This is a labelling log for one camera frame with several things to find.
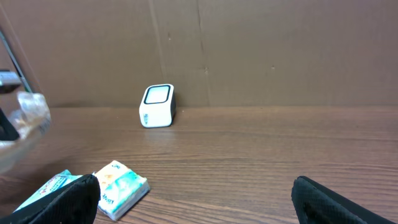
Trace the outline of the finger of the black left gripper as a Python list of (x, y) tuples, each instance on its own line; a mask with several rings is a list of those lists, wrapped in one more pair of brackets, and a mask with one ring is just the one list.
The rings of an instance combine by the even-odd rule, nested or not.
[(2, 141), (16, 141), (19, 139), (19, 133), (15, 129), (15, 127), (8, 120), (6, 115), (0, 110), (1, 116), (1, 140)]

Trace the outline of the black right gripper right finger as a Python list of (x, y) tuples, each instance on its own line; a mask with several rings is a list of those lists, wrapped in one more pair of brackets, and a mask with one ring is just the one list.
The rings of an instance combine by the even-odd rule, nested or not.
[(292, 202), (300, 224), (393, 224), (306, 177), (294, 180)]

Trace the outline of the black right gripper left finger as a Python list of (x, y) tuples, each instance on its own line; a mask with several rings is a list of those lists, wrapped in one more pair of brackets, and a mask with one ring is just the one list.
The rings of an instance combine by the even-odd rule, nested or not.
[(99, 200), (99, 181), (86, 174), (1, 218), (1, 224), (92, 224)]

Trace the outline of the white barcode scanner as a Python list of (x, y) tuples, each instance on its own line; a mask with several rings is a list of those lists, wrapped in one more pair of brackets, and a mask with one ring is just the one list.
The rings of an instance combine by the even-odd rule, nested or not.
[(139, 117), (143, 127), (170, 126), (174, 120), (175, 111), (176, 99), (173, 85), (152, 85), (145, 90), (139, 107)]

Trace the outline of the orange tissue pack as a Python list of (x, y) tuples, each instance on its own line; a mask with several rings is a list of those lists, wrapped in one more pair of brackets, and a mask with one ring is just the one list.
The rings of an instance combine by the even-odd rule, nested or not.
[(56, 174), (48, 180), (43, 186), (36, 190), (27, 200), (25, 200), (16, 211), (34, 203), (35, 201), (51, 194), (52, 192), (66, 186), (67, 184), (79, 179), (81, 175), (72, 175), (72, 173), (65, 169), (61, 173)]

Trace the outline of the teal tissue pack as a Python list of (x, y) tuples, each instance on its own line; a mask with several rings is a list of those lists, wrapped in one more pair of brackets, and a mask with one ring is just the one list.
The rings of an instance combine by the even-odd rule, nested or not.
[(98, 208), (112, 221), (119, 220), (150, 190), (145, 177), (118, 161), (94, 173), (100, 187)]

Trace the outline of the clear bagged bread snack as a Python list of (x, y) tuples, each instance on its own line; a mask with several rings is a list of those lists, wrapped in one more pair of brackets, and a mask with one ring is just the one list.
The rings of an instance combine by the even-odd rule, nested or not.
[(1, 140), (1, 172), (11, 169), (22, 159), (47, 132), (50, 123), (50, 110), (44, 95), (40, 93), (17, 93), (19, 109), (6, 116), (19, 133), (16, 141)]

